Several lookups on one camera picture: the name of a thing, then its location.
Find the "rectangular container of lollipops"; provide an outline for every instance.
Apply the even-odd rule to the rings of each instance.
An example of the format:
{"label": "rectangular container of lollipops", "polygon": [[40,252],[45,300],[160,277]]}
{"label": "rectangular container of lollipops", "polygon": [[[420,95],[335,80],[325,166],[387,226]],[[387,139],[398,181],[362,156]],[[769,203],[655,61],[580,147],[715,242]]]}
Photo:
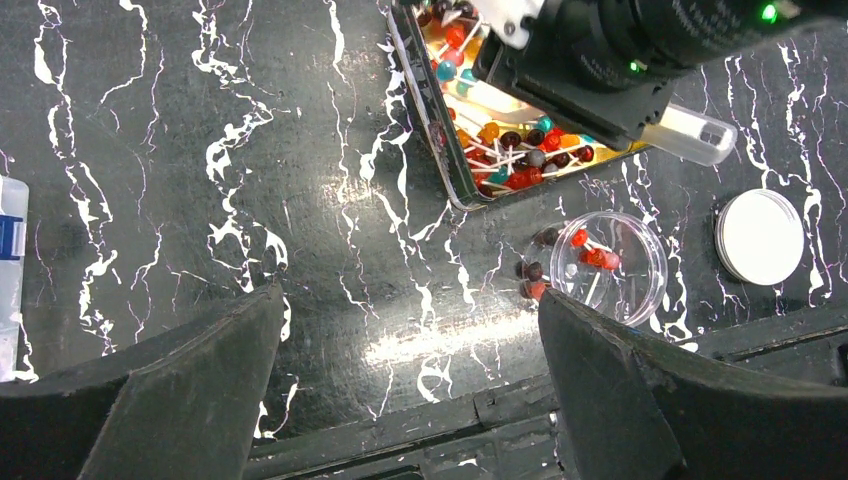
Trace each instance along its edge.
{"label": "rectangular container of lollipops", "polygon": [[647,147],[611,150],[475,79],[471,67],[489,29],[467,1],[393,5],[388,23],[448,195],[460,209],[543,188]]}

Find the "black tabletop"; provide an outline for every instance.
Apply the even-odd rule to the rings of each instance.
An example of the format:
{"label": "black tabletop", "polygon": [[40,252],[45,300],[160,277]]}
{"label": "black tabletop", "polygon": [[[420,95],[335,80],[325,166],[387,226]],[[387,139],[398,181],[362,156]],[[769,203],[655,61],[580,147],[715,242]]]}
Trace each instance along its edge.
{"label": "black tabletop", "polygon": [[[671,281],[642,328],[691,350],[705,331],[848,291],[844,25],[680,82],[676,103],[740,129],[717,168],[650,151],[464,213],[418,131],[386,13],[7,2],[0,173],[31,189],[20,376],[126,348],[281,274],[264,441],[516,382],[547,367],[513,265],[541,226],[596,210],[662,239]],[[714,250],[716,213],[753,188],[804,222],[801,265],[775,287],[734,281]]]}

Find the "clear plastic cup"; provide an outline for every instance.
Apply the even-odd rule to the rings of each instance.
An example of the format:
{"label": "clear plastic cup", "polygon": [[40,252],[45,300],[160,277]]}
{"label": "clear plastic cup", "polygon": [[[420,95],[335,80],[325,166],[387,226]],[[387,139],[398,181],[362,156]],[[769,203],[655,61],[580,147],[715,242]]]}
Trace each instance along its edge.
{"label": "clear plastic cup", "polygon": [[[572,245],[579,230],[588,233],[588,248]],[[581,253],[593,247],[616,253],[618,268],[608,270],[581,261]],[[546,270],[542,281],[631,327],[656,312],[668,283],[668,263],[660,239],[639,219],[625,213],[587,213],[543,228],[524,254],[525,266],[534,262]]]}

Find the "translucent plastic handle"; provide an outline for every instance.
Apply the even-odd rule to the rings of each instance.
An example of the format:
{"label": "translucent plastic handle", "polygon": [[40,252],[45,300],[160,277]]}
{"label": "translucent plastic handle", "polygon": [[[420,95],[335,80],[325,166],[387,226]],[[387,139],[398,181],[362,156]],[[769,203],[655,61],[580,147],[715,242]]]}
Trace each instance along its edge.
{"label": "translucent plastic handle", "polygon": [[736,127],[672,103],[659,125],[645,127],[642,141],[711,167],[730,155],[738,134]]}

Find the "green led indicator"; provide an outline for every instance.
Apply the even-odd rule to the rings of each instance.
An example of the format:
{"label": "green led indicator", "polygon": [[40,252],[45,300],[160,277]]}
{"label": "green led indicator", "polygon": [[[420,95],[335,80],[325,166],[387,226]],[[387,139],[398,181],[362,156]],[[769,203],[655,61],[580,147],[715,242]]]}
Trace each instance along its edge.
{"label": "green led indicator", "polygon": [[766,5],[766,8],[763,9],[763,14],[760,18],[763,19],[764,22],[774,23],[777,21],[777,7],[773,4]]}

